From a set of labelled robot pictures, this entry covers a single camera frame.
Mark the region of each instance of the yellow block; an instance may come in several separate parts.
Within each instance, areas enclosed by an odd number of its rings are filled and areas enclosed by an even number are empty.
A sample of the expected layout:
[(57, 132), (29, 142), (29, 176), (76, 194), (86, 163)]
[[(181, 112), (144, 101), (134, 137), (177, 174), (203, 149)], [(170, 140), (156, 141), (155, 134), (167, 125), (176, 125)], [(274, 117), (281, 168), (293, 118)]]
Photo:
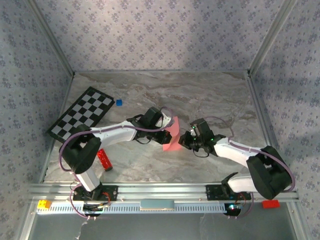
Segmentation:
[(38, 209), (49, 209), (51, 206), (51, 201), (49, 200), (39, 200)]

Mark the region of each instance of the red block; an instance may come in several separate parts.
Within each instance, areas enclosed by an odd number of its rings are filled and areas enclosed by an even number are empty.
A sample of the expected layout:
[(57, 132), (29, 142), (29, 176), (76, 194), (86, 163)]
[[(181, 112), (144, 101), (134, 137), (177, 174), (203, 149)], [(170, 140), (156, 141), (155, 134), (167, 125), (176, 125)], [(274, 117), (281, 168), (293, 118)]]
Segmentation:
[(264, 209), (280, 208), (280, 203), (278, 200), (265, 200), (265, 201), (262, 201), (262, 207)]
[(96, 155), (100, 159), (102, 167), (106, 172), (112, 170), (112, 164), (103, 148), (101, 148)]

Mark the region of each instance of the blue cube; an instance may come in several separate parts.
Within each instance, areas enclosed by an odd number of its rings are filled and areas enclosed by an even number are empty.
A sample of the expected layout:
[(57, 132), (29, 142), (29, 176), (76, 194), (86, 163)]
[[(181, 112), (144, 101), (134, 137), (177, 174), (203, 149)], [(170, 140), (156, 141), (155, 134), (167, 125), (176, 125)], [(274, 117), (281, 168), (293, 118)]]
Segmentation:
[(122, 106), (122, 100), (121, 100), (121, 99), (117, 99), (117, 100), (115, 101), (115, 104), (116, 104), (117, 106)]

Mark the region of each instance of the red cylinder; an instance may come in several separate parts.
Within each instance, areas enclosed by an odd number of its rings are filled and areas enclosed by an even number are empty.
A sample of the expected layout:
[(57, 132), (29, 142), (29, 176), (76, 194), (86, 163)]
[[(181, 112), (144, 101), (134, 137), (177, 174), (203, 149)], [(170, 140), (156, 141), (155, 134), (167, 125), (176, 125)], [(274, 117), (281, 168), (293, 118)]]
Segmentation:
[(102, 167), (106, 172), (112, 170), (112, 164), (103, 148), (101, 148), (96, 155), (100, 159)]

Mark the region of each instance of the red lego brick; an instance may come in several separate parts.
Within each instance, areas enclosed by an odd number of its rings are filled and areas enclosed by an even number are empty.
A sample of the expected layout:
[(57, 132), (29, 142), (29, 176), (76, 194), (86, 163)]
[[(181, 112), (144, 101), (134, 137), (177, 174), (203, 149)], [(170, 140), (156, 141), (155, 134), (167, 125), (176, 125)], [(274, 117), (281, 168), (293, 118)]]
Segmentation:
[(278, 200), (265, 200), (265, 201), (262, 201), (262, 207), (264, 209), (280, 208), (280, 203)]

